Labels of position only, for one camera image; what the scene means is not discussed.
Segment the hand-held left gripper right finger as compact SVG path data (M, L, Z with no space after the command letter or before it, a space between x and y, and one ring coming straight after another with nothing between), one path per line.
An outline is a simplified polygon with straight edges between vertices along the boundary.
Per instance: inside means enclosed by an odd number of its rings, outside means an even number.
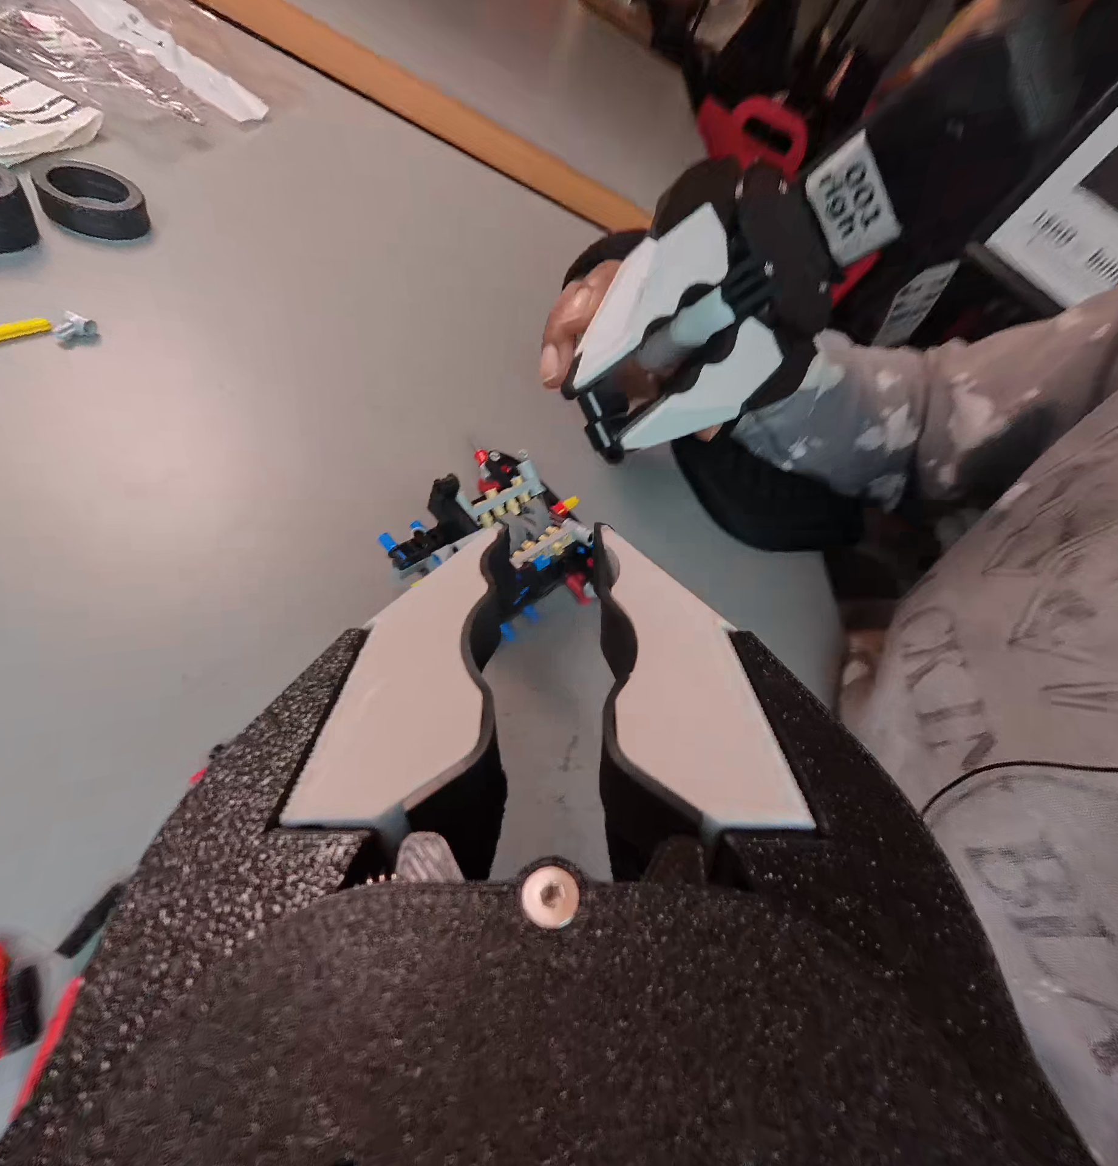
M813 832L734 625L611 527L595 543L600 644L619 685L606 738L621 760L705 832Z

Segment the person's right forearm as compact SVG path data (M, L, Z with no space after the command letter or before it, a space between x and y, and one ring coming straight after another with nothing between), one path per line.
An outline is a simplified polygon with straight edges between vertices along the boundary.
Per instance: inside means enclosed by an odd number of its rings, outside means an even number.
M1009 506L1054 473L1118 489L1118 288L1052 318L918 351L824 330L800 386L733 432L839 494Z

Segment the narrow black rubber tire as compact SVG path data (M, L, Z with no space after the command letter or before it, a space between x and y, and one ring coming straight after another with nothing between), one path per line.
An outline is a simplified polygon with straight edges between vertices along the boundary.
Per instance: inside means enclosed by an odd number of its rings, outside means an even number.
M32 172L41 211L56 226L106 241L145 238L152 226L142 190L83 160L61 159Z

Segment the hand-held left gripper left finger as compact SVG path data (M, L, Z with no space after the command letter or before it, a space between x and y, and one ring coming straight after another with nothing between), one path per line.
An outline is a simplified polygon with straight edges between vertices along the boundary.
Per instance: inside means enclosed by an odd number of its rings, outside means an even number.
M484 669L502 642L493 567L502 533L476 533L363 628L355 662L292 786L284 828L408 832L493 741Z

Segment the clear plastic bag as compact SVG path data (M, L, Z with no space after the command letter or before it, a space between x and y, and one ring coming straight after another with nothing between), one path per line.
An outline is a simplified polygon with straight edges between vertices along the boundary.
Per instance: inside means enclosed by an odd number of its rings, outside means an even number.
M0 1L0 61L98 109L256 125L269 105L233 74L216 18L187 2Z

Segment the black framed marker poster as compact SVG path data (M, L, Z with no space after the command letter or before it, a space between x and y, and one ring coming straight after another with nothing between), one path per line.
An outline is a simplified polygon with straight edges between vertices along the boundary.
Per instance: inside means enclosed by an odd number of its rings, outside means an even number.
M969 246L1040 314L1118 289L1118 84Z

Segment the person's right hand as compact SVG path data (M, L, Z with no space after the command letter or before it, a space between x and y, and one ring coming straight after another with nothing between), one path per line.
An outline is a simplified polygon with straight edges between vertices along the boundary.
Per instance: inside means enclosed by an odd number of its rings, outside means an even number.
M621 260L606 260L565 284L542 333L538 376L547 390L563 386L576 347L621 266Z

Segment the wide black rubber tire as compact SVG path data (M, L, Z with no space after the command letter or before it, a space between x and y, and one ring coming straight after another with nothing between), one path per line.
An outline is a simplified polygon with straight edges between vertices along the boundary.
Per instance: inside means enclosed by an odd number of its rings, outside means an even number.
M0 165L0 255L24 251L39 240L39 227L22 182Z

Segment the grey desk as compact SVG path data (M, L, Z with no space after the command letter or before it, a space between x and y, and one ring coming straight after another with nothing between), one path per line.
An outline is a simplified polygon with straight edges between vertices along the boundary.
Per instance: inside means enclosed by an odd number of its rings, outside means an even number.
M108 109L79 158L153 229L38 214L0 256L0 941L47 962L216 747L396 595L380 533L478 447L525 450L824 702L842 635L820 557L704 516L671 456L620 467L538 384L561 277L603 233L190 2L141 2L265 98L264 122Z

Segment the toy brick engine assembly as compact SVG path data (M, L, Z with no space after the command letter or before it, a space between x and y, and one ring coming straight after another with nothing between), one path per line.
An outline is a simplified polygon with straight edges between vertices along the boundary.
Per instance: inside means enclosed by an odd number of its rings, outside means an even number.
M482 532L508 537L508 566L497 583L501 631L515 637L516 623L538 620L537 605L569 591L580 605L595 599L595 538L576 515L578 499L563 497L540 476L529 453L475 449L476 487L456 473L436 477L425 503L430 524L410 523L406 534L380 532L378 545L395 578L416 586Z

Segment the light grey neighbouring table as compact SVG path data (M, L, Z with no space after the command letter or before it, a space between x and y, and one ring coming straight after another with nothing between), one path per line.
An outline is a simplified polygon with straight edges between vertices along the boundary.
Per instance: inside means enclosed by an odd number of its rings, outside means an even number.
M705 153L682 74L583 2L199 7L605 231Z

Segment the sticker sheet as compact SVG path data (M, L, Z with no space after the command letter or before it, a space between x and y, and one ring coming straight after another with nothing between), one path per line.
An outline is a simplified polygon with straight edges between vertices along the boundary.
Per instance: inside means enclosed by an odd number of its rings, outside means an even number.
M102 121L100 109L0 62L0 165L88 144Z

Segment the person's grey printed sweatshirt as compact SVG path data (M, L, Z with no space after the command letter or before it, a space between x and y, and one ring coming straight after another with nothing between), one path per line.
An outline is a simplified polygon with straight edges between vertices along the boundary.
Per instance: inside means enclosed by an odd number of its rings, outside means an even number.
M1118 489L1051 473L1005 501L900 603L854 724L1091 1156L1118 1163Z

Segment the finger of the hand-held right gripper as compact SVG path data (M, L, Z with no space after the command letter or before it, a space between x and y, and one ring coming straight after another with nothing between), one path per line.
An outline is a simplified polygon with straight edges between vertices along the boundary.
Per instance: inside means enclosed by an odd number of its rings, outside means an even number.
M667 371L659 396L637 412L603 410L603 456L674 442L736 420L784 362L783 341L756 317L672 317L637 323L602 320L602 381L626 364Z
M662 237L643 239L612 279L580 340L564 395L577 397L620 369L666 375L735 323L722 294L727 227L711 203Z

